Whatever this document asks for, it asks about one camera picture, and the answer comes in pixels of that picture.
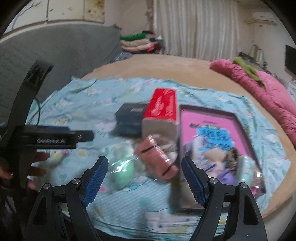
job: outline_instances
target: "black screen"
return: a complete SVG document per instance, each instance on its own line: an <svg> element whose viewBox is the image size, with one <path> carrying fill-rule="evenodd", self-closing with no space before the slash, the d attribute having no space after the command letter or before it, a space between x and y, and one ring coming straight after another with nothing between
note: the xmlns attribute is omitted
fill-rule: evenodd
<svg viewBox="0 0 296 241"><path fill-rule="evenodd" d="M292 73L296 74L296 49L286 45L286 62L285 66Z"/></svg>

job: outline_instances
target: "green cloth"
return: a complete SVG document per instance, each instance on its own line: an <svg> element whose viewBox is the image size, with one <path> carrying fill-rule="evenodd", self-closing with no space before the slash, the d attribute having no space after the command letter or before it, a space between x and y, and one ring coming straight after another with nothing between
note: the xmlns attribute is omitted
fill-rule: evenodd
<svg viewBox="0 0 296 241"><path fill-rule="evenodd" d="M262 88L265 89L264 84L263 84L263 82L262 82L262 79L259 78L259 76L258 76L256 70L255 70L252 66L247 65L247 64L244 62L244 60L242 59L242 57L236 57L232 62L233 62L234 64L238 64L238 65L240 65L240 66L243 68L243 70L247 73L247 75L248 75L250 78L252 78L252 79L254 79L255 81L257 81L258 84L259 84Z"/></svg>
<svg viewBox="0 0 296 241"><path fill-rule="evenodd" d="M146 33L120 36L120 39L125 41L133 41L133 40L139 40L139 39L145 39L145 38L146 38Z"/></svg>

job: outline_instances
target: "ceiling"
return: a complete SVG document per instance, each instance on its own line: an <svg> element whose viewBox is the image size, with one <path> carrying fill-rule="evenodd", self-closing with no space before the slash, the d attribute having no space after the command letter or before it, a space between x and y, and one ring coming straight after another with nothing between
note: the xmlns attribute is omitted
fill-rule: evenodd
<svg viewBox="0 0 296 241"><path fill-rule="evenodd" d="M244 8L267 8L261 0L238 0Z"/></svg>

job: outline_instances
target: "gray headboard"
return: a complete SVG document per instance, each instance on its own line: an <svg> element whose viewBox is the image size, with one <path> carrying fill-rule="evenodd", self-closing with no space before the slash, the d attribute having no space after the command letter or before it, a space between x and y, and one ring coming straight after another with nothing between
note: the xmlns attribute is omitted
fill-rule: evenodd
<svg viewBox="0 0 296 241"><path fill-rule="evenodd" d="M37 98L43 102L53 91L83 77L120 53L120 29L87 22L47 24L20 31L0 43L0 124L6 122L15 96L36 60L54 65Z"/></svg>

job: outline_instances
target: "purple object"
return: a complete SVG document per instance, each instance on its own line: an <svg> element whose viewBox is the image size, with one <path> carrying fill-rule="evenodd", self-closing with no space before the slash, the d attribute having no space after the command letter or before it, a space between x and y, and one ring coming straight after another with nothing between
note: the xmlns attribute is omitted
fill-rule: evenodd
<svg viewBox="0 0 296 241"><path fill-rule="evenodd" d="M237 184L237 180L232 175L230 169L225 169L221 174L218 175L217 178L223 184L227 184L227 185L236 185Z"/></svg>

